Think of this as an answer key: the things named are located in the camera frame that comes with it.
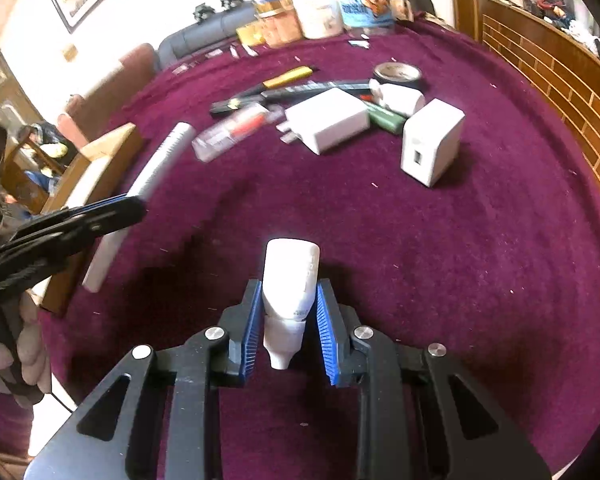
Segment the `left gloved hand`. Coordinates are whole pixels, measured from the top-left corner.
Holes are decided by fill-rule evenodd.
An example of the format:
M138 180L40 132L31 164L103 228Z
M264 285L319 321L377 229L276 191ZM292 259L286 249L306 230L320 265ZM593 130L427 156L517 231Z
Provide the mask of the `left gloved hand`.
M12 393L1 378L3 370L9 370L18 358L22 380L29 386L38 388L42 394L52 390L50 357L44 344L42 328L38 320L40 309L36 297L26 290L18 300L9 299L1 305L9 330L15 341L15 349L10 350L0 341L0 393L10 394L22 408L32 408L36 401L28 396Z

